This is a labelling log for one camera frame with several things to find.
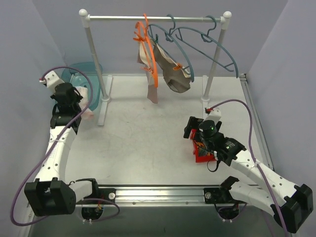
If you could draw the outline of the white pink-trimmed underwear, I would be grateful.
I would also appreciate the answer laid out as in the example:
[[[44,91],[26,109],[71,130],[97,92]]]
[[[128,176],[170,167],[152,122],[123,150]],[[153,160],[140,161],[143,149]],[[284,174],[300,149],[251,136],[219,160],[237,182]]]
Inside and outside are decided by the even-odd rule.
[[[89,99],[88,88],[82,87],[82,86],[76,86],[75,88],[78,90],[79,94],[82,96],[82,99],[79,102],[79,106],[81,110],[83,111],[84,108],[88,104],[88,99]],[[94,117],[94,114],[90,108],[87,108],[81,115],[81,118],[85,120],[92,119],[93,117]]]

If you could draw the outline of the grey beige underwear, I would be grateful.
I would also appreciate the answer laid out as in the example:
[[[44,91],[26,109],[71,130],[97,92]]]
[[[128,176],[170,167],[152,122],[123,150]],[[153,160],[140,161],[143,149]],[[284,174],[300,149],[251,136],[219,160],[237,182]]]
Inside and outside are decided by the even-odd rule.
[[[174,61],[155,43],[153,43],[153,47],[155,61],[160,66],[164,81],[168,87],[177,93],[188,91],[191,88],[190,76],[182,70],[173,70],[173,67],[177,66]]]

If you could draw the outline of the orange clothespin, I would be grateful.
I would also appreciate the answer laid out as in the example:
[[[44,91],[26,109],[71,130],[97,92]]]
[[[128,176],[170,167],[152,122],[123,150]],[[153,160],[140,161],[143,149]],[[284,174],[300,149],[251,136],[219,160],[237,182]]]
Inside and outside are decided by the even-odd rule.
[[[176,67],[173,67],[173,70],[177,71],[177,70],[182,69],[182,67],[183,67],[183,66],[182,66],[181,64],[177,64]]]

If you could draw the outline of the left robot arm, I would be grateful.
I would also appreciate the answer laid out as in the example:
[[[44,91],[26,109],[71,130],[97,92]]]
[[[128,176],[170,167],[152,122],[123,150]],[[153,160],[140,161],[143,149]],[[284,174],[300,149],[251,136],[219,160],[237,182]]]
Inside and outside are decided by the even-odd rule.
[[[82,96],[70,83],[55,87],[52,99],[56,101],[50,120],[50,139],[39,172],[33,182],[25,185],[24,193],[37,217],[72,214],[76,203],[89,203],[100,197],[97,182],[83,178],[65,182],[65,171],[72,143],[81,122],[79,102]]]

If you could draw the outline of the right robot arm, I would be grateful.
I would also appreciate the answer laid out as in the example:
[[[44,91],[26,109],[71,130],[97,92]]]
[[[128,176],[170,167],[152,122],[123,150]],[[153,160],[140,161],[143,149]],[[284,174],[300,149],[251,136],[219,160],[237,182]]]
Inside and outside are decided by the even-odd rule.
[[[271,216],[289,233],[296,233],[314,209],[313,191],[286,180],[263,163],[253,160],[251,152],[234,138],[219,132],[220,122],[190,117],[184,129],[184,138],[195,131],[195,140],[202,149],[256,183],[256,187],[230,176],[219,189],[220,199],[225,202],[238,200],[255,206]]]

